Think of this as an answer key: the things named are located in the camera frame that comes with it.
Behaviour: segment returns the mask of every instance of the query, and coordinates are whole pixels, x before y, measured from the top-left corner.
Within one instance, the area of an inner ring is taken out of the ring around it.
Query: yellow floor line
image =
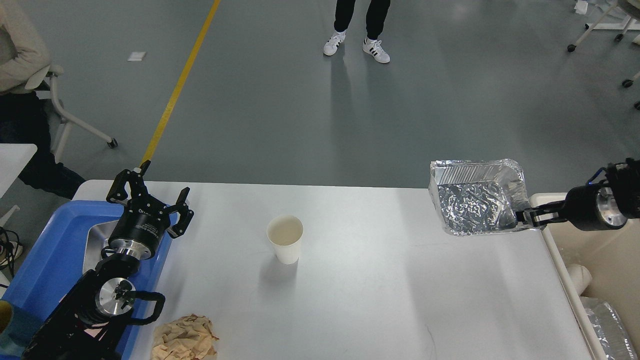
[[[184,68],[182,69],[182,74],[180,74],[178,83],[175,85],[175,88],[173,88],[173,93],[169,98],[169,103],[164,108],[164,113],[162,114],[162,117],[160,118],[160,122],[156,127],[156,131],[154,132],[154,135],[151,138],[149,145],[147,146],[147,151],[145,152],[145,156],[142,158],[141,163],[144,163],[145,161],[150,160],[153,157],[154,152],[156,151],[156,147],[158,146],[158,143],[160,142],[160,138],[164,133],[164,128],[166,127],[166,124],[169,122],[169,117],[171,117],[171,113],[173,112],[173,107],[175,106],[175,103],[178,101],[178,98],[180,97],[180,93],[182,92],[182,87],[184,86],[184,83],[187,81],[187,77],[189,77],[189,72],[191,71],[193,62],[196,60],[196,56],[198,56],[198,52],[200,51],[200,46],[204,41],[204,36],[206,36],[207,30],[209,30],[209,25],[211,25],[211,20],[213,20],[213,15],[216,14],[216,10],[218,9],[219,4],[220,4],[220,0],[215,0],[213,2],[213,5],[211,6],[211,10],[209,10],[209,15],[207,16],[207,20],[205,20],[204,24],[202,25],[202,29],[200,30],[200,34],[196,39],[196,43],[193,45],[193,48],[191,49],[191,54],[189,54],[187,63],[184,64]]]

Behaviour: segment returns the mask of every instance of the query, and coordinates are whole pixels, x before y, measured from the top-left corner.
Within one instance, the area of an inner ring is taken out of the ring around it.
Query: black pants
[[[333,28],[336,31],[347,30],[353,16],[355,3],[356,0],[338,0],[335,5],[335,22],[333,23]],[[367,38],[378,39],[385,25],[389,5],[391,5],[391,0],[371,0],[367,10]]]
[[[36,189],[71,199],[84,179],[51,154],[49,122],[34,92],[0,96],[0,142],[33,143],[38,150],[18,178]]]

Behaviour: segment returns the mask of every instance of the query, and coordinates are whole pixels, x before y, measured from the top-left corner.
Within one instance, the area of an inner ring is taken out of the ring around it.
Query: gray floor
[[[120,143],[75,129],[67,166],[110,179],[140,163],[212,2],[22,2],[66,70],[65,107]],[[423,188],[431,160],[512,158],[530,195],[565,192],[640,157],[640,85],[620,86],[638,32],[569,54],[588,20],[574,4],[393,1],[382,65],[360,47],[367,1],[326,57],[335,0],[221,0],[147,179]],[[15,203],[7,228],[31,244],[64,200],[18,181],[0,208]]]

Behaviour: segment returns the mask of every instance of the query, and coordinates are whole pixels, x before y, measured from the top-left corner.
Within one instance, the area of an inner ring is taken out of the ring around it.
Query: robotic arm
[[[594,183],[605,172],[605,179]],[[533,226],[571,222],[583,231],[615,230],[640,218],[640,160],[600,168],[586,185],[572,188],[564,200],[517,211],[518,221]]]
[[[149,195],[142,179],[149,165],[146,161],[140,171],[123,170],[116,176],[107,201],[124,210],[102,249],[102,260],[95,270],[84,273],[49,315],[22,359],[119,360],[115,349],[127,325],[146,325],[160,316],[164,295],[136,290],[127,278],[138,271],[140,261],[156,254],[165,231],[172,238],[184,234],[193,211],[186,204],[189,188],[171,206]],[[172,213],[179,214],[174,225]],[[149,317],[132,317],[136,299],[155,302]]]

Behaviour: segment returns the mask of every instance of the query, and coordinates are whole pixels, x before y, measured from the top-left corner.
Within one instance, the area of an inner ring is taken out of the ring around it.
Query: blue tray
[[[123,207],[104,201],[70,201],[58,208],[27,255],[3,299],[44,320],[82,276],[84,247],[89,229],[103,222],[118,220]],[[153,291],[171,246],[165,234],[156,255],[140,262],[140,269],[129,278],[138,290]],[[133,316],[144,318],[147,302],[137,302]],[[128,359],[138,335],[138,326],[127,326],[118,352]],[[0,356],[14,360],[18,357]]]

